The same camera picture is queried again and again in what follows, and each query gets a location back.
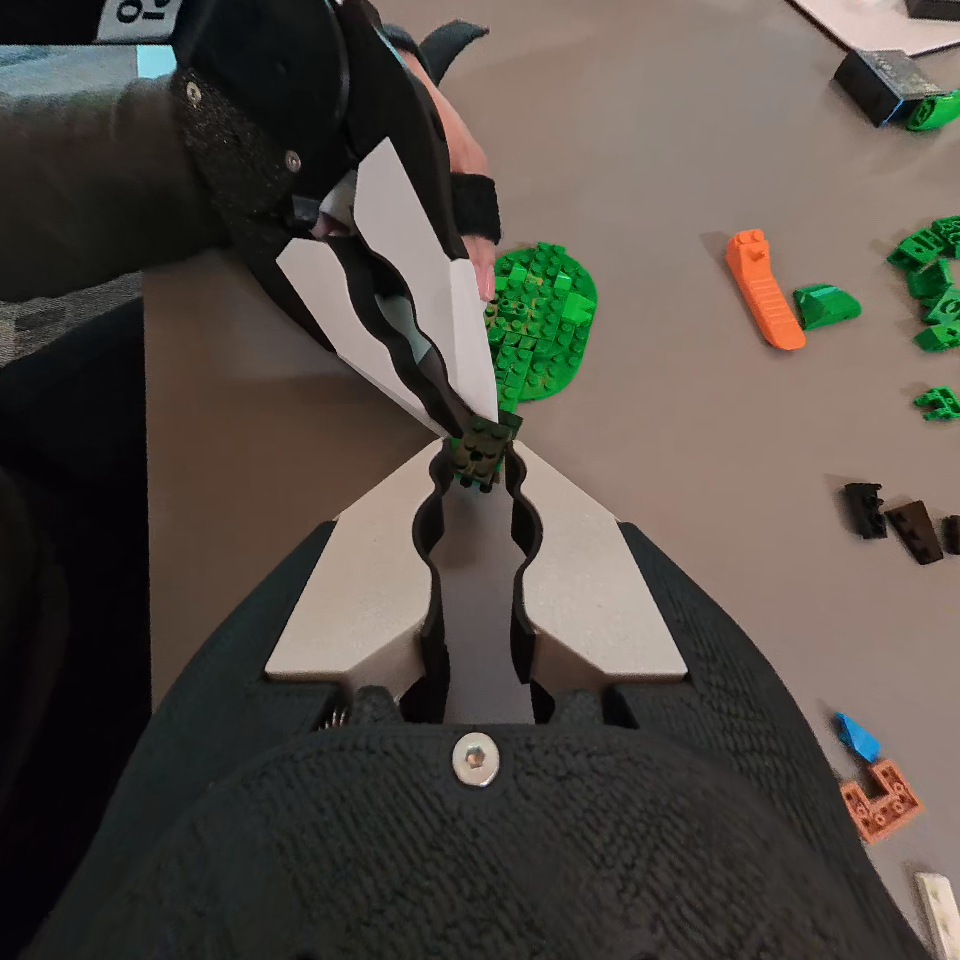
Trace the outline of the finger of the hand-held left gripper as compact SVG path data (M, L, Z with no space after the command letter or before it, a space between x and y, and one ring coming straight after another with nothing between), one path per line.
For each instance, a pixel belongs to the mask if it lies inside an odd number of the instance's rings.
M422 369L431 344L391 268L352 237L295 238L277 266L344 363L439 437L462 437L449 397Z
M413 390L424 407L458 438L475 416L495 422L498 387L474 265L444 250L389 137L359 164L353 215L377 265L400 288L377 302L419 375Z

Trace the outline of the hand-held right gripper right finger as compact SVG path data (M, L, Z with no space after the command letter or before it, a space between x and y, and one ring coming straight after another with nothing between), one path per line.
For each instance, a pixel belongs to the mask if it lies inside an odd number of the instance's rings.
M689 667L615 515L520 441L506 453L513 578L510 654L534 723L561 698L674 684Z

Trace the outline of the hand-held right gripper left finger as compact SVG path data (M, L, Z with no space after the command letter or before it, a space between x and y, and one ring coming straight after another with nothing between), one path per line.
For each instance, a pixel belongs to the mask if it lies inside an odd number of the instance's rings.
M389 691L414 723L443 722L450 691L439 573L450 440L435 440L346 508L266 664L274 681Z

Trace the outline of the green brick model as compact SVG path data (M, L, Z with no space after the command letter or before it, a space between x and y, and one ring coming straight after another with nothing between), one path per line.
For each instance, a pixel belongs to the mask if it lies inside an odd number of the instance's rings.
M598 295L588 270L564 246L539 243L502 254L486 337L501 410L556 396L576 377Z

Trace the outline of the green plate with black pins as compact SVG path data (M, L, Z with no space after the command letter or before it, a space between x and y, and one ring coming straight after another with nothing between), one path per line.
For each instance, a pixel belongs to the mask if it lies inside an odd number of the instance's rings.
M466 488L477 488L483 494L492 492L498 482L504 442L495 438L465 436L453 445L453 472Z

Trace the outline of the dark green square plate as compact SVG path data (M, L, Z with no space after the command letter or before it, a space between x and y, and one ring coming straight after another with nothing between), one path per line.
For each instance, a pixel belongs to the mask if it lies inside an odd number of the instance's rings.
M476 487L482 493L492 491L500 479L506 450L516 440L523 418L504 410L493 421L474 414L463 437L453 442L453 468L461 486Z

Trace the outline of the person's left hand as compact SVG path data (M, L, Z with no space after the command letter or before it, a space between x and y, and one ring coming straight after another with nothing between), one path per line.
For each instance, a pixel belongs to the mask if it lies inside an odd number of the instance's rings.
M497 186L486 153L449 100L431 87L430 95L444 130L451 166L454 222L476 274L479 296L495 295L497 246L501 220Z

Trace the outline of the blue slope brick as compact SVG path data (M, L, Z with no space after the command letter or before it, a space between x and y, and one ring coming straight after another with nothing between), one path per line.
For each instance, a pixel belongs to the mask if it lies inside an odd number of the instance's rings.
M861 761L873 765L882 759L883 748L879 739L848 714L835 712L832 724L840 742Z

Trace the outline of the dark brown wedge plate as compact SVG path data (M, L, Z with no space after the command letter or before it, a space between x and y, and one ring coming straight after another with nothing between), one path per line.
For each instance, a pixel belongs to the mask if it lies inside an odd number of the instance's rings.
M924 501L915 500L885 510L884 517L917 564L925 567L945 558L939 534Z

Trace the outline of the green curved slope brick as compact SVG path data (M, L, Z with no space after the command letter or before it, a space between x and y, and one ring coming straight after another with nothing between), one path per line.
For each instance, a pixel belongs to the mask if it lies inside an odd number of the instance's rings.
M794 291L798 322L804 331L819 330L862 315L862 305L832 284L814 284Z

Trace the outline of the scattered small green bricks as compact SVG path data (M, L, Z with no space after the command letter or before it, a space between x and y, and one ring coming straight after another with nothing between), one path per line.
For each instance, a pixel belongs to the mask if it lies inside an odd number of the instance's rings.
M926 354L959 350L959 217L934 220L906 236L887 257L903 272L922 330L914 344Z

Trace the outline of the white plate brick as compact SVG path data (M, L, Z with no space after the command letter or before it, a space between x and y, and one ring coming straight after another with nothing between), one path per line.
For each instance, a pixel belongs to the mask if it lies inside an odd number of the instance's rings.
M929 871L917 872L915 882L934 957L959 959L959 908L952 882Z

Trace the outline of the black box with blue edge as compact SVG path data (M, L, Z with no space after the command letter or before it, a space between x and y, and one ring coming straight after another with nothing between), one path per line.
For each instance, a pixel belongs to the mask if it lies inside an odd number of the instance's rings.
M851 50L833 81L876 128L905 123L922 102L946 95L918 60L901 50Z

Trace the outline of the wooden booklet stand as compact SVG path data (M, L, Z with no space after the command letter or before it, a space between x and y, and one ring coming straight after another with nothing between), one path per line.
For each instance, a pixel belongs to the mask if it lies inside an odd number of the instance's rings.
M958 21L914 18L905 1L792 1L846 49L901 50L911 57L959 45Z

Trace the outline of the green round brick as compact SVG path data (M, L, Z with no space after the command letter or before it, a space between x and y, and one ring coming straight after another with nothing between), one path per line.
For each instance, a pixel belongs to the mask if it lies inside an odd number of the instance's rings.
M959 100L958 88L923 99L906 120L906 129L912 133L925 133L954 123L960 114Z

